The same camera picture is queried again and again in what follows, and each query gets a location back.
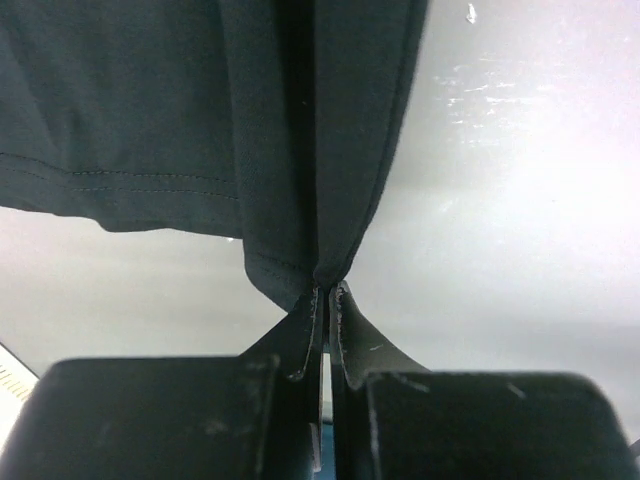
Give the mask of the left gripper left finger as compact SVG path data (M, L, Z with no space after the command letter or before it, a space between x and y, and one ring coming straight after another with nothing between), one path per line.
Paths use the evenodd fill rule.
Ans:
M310 479L321 467L323 294L237 356L85 358L39 380L5 479Z

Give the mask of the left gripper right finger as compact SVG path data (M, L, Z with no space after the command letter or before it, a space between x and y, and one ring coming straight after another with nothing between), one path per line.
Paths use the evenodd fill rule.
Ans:
M431 371L359 311L327 298L340 479L635 479L602 391L556 372Z

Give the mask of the black t shirt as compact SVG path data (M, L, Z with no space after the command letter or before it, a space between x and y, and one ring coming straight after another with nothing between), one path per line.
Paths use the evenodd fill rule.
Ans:
M283 309L349 271L423 1L5 1L1 203L238 238Z

